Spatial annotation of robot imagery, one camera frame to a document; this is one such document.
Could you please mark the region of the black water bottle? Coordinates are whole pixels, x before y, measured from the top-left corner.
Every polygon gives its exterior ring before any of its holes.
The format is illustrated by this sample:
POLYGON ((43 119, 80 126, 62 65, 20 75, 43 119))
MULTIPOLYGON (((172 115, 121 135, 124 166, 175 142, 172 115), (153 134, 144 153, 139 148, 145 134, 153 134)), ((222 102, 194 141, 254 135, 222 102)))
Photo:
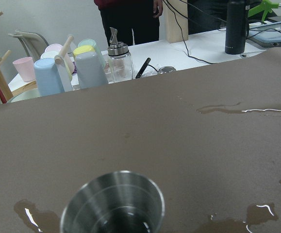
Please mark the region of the black water bottle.
POLYGON ((230 0, 227 4, 225 53, 241 54, 248 33, 248 0, 230 0))

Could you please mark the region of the grey plastic cup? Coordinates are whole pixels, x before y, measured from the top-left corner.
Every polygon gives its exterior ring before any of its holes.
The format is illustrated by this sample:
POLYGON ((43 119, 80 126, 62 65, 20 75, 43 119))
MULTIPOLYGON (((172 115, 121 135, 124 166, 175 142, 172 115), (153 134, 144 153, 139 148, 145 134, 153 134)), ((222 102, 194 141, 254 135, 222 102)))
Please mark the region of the grey plastic cup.
POLYGON ((84 52, 75 57, 77 76, 81 89, 107 85, 103 66, 94 51, 84 52))

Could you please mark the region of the pink plastic cup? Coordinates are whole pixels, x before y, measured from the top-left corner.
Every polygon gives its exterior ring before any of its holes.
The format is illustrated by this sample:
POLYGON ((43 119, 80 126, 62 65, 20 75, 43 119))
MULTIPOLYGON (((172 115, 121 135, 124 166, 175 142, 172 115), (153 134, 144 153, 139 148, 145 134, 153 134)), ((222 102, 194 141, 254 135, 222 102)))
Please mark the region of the pink plastic cup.
POLYGON ((35 80, 34 62, 32 57, 23 57, 12 62, 24 82, 35 80))

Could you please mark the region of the yellow plastic cup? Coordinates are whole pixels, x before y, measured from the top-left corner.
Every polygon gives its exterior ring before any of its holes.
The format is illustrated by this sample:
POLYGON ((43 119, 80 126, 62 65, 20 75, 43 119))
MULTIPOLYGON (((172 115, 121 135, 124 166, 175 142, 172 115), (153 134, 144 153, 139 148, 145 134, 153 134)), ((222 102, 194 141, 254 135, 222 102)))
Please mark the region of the yellow plastic cup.
POLYGON ((91 46, 91 45, 79 46, 73 51, 73 57, 76 58, 76 56, 78 56, 79 54, 82 54, 82 53, 85 53, 85 52, 90 52, 90 51, 95 52, 94 47, 91 46))

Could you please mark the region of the light blue plastic cup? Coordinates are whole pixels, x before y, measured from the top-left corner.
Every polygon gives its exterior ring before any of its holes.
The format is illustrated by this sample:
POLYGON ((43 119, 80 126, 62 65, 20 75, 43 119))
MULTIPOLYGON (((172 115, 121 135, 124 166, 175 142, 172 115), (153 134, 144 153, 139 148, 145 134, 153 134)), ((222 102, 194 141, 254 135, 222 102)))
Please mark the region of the light blue plastic cup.
POLYGON ((34 63, 37 88, 41 96, 64 93, 58 69, 53 58, 39 59, 34 63))

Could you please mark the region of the glass oil dispenser bottle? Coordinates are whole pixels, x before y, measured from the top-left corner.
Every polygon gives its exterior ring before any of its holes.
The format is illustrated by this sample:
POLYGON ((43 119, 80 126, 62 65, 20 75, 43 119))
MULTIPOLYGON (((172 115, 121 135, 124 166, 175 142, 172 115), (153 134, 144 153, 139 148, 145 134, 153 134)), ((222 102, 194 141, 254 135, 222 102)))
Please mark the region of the glass oil dispenser bottle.
POLYGON ((132 80, 134 69, 128 45, 117 40, 117 29, 110 27, 111 37, 108 47, 108 63, 114 83, 132 80))

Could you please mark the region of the steel jigger measuring cup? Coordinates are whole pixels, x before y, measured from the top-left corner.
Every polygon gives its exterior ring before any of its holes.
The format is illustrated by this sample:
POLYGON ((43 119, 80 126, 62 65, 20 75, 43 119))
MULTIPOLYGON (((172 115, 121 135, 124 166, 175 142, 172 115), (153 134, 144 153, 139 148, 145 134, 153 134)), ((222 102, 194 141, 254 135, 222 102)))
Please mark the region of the steel jigger measuring cup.
POLYGON ((62 233, 158 233, 165 201, 158 185, 127 170, 84 184, 65 207, 62 233))

